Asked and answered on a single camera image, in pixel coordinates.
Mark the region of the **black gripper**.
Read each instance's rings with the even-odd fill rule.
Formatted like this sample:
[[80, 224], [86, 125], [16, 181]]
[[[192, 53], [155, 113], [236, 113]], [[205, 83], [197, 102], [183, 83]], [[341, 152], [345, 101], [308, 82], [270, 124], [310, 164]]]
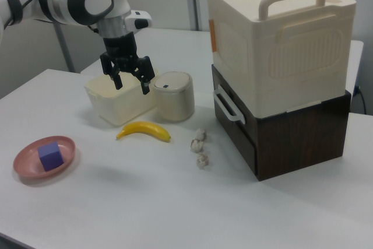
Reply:
[[106, 52], [100, 55], [103, 74], [108, 75], [117, 90], [123, 87], [120, 71], [131, 73], [140, 81], [142, 93], [150, 92], [150, 82], [155, 77], [148, 56], [138, 58], [133, 32], [117, 38], [103, 38]]

